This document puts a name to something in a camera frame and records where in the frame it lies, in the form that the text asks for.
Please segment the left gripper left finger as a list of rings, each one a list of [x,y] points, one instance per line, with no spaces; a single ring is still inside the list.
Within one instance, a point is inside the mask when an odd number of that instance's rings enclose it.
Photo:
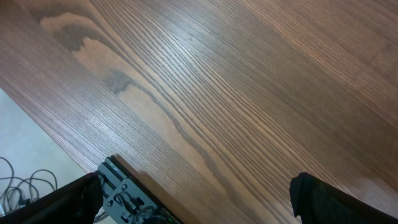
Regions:
[[[92,224],[103,206],[101,181],[94,172],[1,218],[1,224]]]

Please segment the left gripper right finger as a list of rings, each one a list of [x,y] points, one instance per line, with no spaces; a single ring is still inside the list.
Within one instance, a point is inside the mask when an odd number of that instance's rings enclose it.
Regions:
[[[301,172],[290,181],[290,201],[302,223],[391,223],[394,218],[344,193],[334,186]]]

